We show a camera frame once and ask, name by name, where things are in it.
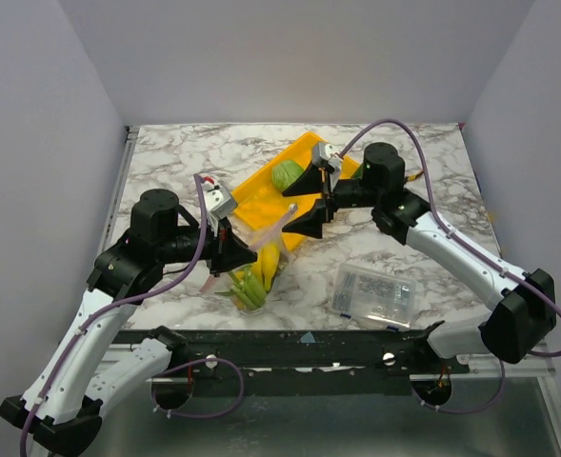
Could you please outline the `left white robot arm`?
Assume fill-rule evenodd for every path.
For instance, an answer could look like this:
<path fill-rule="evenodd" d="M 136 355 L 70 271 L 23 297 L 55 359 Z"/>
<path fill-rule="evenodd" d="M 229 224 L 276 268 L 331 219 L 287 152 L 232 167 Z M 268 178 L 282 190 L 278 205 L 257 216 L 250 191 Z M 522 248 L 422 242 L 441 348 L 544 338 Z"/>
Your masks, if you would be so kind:
<path fill-rule="evenodd" d="M 106 415 L 151 377 L 215 368 L 216 355 L 193 355 L 187 340 L 166 327 L 151 330 L 132 354 L 103 373 L 95 371 L 115 336 L 146 300 L 188 278 L 207 263 L 218 276 L 254 263 L 293 219 L 292 204 L 252 245 L 233 233 L 237 203 L 223 186 L 198 180 L 200 216 L 194 218 L 167 189 L 145 191 L 131 209 L 130 225 L 95 260 L 81 304 L 47 366 L 21 395 L 6 398 L 0 417 L 20 428 L 22 456 L 79 456 Z"/>

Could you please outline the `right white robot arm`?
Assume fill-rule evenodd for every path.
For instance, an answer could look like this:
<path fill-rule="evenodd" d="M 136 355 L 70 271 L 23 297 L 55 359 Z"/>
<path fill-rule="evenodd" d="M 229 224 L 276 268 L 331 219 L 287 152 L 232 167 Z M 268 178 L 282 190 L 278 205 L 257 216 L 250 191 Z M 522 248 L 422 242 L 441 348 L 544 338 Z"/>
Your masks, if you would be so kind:
<path fill-rule="evenodd" d="M 358 178 L 342 178 L 342 166 L 332 145 L 313 147 L 311 162 L 282 194 L 317 198 L 284 226 L 286 233 L 321 238 L 324 224 L 339 209 L 369 208 L 382 233 L 430 257 L 490 310 L 484 319 L 432 325 L 427 341 L 413 350 L 420 370 L 436 372 L 459 354 L 490 353 L 517 364 L 555 327 L 551 276 L 542 269 L 527 273 L 495 257 L 434 215 L 429 202 L 406 189 L 405 162 L 394 146 L 367 146 Z"/>

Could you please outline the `celery stalk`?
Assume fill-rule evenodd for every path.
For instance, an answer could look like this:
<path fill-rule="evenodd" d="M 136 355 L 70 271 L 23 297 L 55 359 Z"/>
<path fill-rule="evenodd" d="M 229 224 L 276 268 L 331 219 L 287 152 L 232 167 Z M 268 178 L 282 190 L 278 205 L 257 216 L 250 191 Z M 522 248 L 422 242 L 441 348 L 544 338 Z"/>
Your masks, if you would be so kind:
<path fill-rule="evenodd" d="M 226 276 L 228 279 L 216 295 L 230 299 L 238 310 L 246 313 L 256 312 L 265 305 L 268 293 L 250 267 L 229 272 Z"/>

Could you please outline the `clear zip top bag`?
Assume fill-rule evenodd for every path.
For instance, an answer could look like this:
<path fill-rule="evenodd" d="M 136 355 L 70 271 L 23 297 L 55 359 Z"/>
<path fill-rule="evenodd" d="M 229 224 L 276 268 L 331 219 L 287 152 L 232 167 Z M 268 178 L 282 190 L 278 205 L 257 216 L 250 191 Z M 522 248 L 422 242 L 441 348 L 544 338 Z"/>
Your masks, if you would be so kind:
<path fill-rule="evenodd" d="M 252 314 L 262 309 L 291 262 L 282 239 L 282 228 L 297 210 L 296 204 L 290 204 L 277 222 L 252 235 L 249 248 L 257 254 L 254 262 L 219 276 L 210 275 L 199 291 L 228 299 L 243 313 Z"/>

